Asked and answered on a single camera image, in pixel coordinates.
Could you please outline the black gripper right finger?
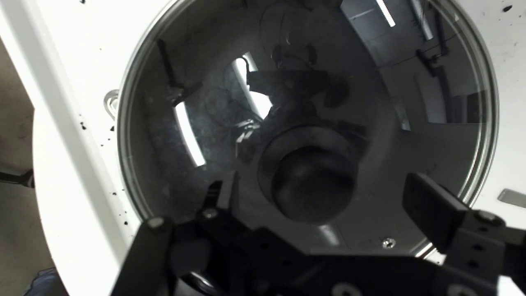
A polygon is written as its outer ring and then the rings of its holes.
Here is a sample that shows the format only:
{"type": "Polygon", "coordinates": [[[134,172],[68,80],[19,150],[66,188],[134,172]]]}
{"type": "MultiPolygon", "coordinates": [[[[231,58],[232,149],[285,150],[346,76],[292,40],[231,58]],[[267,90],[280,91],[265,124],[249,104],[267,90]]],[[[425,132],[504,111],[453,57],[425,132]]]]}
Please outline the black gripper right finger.
{"type": "Polygon", "coordinates": [[[469,208],[423,173],[407,177],[403,208],[444,256],[436,296],[499,296],[502,277],[526,293],[525,231],[509,228],[497,214],[469,208]]]}

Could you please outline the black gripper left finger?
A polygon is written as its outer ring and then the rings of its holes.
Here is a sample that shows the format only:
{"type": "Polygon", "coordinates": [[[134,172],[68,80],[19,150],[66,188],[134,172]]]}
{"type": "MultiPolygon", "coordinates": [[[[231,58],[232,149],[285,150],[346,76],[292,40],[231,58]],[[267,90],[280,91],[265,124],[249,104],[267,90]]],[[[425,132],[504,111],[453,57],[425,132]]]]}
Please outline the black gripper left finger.
{"type": "Polygon", "coordinates": [[[214,182],[193,221],[145,219],[111,296],[226,296],[227,252],[241,231],[231,214],[239,177],[214,182]]]}

